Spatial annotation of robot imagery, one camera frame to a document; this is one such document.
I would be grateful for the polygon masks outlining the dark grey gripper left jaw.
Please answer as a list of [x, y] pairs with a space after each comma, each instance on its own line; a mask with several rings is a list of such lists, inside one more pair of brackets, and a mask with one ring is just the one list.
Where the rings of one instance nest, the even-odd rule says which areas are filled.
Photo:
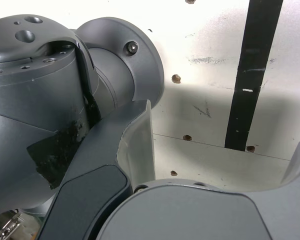
[[94, 240], [135, 188], [155, 178], [151, 102], [131, 101], [89, 131], [37, 239]]

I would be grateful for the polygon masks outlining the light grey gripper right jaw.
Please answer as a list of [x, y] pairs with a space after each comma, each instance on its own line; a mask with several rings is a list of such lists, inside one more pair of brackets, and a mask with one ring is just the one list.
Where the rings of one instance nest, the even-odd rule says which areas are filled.
[[300, 240], [300, 142], [277, 188], [234, 192], [153, 182], [118, 206], [99, 240]]

